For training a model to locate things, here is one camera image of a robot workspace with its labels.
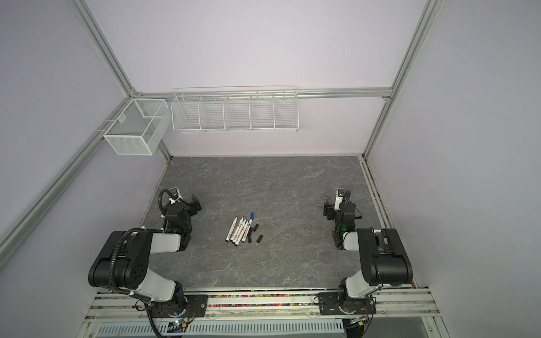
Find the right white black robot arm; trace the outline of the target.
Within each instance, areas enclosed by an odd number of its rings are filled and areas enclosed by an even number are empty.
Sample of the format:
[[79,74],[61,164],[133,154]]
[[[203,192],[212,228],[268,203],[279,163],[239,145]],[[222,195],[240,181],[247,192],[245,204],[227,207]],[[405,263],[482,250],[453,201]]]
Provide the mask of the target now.
[[359,254],[360,270],[338,287],[339,305],[361,306],[374,292],[413,282],[413,268],[396,229],[357,228],[355,221],[361,217],[350,201],[338,206],[326,202],[323,215],[335,223],[332,238],[336,248]]

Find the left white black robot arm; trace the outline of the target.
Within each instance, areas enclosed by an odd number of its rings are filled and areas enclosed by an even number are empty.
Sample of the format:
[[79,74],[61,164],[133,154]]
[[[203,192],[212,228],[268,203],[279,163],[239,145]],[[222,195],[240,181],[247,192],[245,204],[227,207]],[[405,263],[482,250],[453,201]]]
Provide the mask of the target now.
[[158,206],[162,227],[112,232],[90,268],[88,283],[145,303],[169,303],[184,308],[182,285],[155,273],[149,260],[154,254],[186,250],[191,240],[191,217],[202,207],[195,195],[186,201],[176,189],[160,191]]

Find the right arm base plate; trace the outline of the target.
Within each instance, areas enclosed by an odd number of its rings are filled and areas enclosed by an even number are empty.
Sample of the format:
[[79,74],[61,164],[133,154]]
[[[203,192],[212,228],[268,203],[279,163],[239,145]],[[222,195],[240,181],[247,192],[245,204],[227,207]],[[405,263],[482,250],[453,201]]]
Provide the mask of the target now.
[[370,296],[353,299],[338,292],[320,292],[315,297],[321,315],[373,315],[376,300]]

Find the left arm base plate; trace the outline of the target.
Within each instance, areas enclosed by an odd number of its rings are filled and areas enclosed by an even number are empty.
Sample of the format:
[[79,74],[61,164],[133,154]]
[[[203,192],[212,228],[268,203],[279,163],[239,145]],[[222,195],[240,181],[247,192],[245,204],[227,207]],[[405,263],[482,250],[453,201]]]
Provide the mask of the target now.
[[188,294],[181,305],[158,302],[149,305],[152,318],[202,318],[207,310],[208,294]]

